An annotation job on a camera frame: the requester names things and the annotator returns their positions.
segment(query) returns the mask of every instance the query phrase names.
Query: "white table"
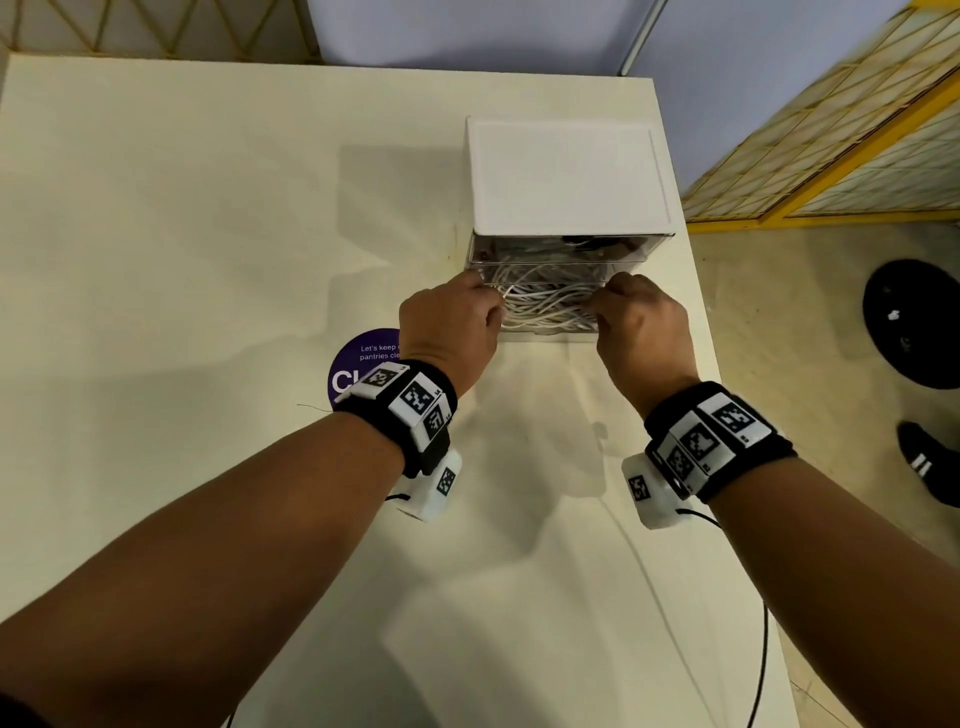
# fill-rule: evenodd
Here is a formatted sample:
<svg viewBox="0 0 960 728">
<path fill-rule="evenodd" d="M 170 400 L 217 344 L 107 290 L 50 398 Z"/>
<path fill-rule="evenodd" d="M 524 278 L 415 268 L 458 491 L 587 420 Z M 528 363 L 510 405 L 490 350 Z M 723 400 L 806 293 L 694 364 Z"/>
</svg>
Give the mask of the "white table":
<svg viewBox="0 0 960 728">
<path fill-rule="evenodd" d="M 0 615 L 311 422 L 340 346 L 459 267 L 468 114 L 644 120 L 665 149 L 639 79 L 12 59 Z M 717 377 L 667 177 L 643 271 Z M 745 724 L 759 598 L 722 533 L 639 523 L 619 464 L 647 438 L 591 346 L 503 346 L 452 438 L 444 516 L 384 509 L 235 725 Z M 776 630 L 756 725 L 796 725 Z"/>
</svg>

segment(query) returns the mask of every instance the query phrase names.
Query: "patterned panel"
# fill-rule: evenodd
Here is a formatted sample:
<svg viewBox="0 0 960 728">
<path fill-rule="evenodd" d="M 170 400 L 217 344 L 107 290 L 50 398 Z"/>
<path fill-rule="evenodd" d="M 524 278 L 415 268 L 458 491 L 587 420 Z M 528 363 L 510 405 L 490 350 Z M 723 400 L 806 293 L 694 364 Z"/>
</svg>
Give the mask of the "patterned panel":
<svg viewBox="0 0 960 728">
<path fill-rule="evenodd" d="M 0 43 L 27 53 L 323 62 L 306 0 L 0 0 Z"/>
<path fill-rule="evenodd" d="M 949 73 L 960 11 L 908 8 L 684 195 L 690 222 L 756 218 Z"/>
<path fill-rule="evenodd" d="M 960 209 L 960 102 L 850 172 L 797 215 Z"/>
</svg>

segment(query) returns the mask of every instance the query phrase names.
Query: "wristband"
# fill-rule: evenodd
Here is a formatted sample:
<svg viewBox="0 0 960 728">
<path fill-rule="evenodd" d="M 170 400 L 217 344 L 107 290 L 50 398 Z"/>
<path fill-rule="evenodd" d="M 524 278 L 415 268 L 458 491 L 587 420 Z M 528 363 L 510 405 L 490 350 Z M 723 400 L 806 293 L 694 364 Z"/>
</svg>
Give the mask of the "wristband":
<svg viewBox="0 0 960 728">
<path fill-rule="evenodd" d="M 449 378 L 416 359 L 381 362 L 333 401 L 334 412 L 356 415 L 397 444 L 409 478 L 432 474 L 443 460 L 456 406 Z"/>
<path fill-rule="evenodd" d="M 704 503 L 765 463 L 796 457 L 793 444 L 749 404 L 714 381 L 662 401 L 644 422 L 647 456 L 680 498 Z"/>
</svg>

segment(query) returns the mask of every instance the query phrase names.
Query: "black round object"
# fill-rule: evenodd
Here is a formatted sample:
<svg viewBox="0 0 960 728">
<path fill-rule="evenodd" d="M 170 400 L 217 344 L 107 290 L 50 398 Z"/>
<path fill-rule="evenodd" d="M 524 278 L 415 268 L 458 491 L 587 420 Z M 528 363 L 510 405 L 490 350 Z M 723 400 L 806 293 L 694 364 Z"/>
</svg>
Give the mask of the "black round object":
<svg viewBox="0 0 960 728">
<path fill-rule="evenodd" d="M 922 260 L 893 260 L 870 276 L 863 320 L 894 369 L 924 387 L 960 387 L 960 283 Z"/>
</svg>

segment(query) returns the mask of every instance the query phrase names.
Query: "white box lid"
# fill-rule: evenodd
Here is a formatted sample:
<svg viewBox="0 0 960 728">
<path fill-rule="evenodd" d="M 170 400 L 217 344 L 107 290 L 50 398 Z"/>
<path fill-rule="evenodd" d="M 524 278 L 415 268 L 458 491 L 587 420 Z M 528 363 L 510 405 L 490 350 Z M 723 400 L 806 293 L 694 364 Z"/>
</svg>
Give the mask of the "white box lid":
<svg viewBox="0 0 960 728">
<path fill-rule="evenodd" d="M 467 120 L 482 235 L 671 232 L 651 129 L 605 119 Z"/>
</svg>

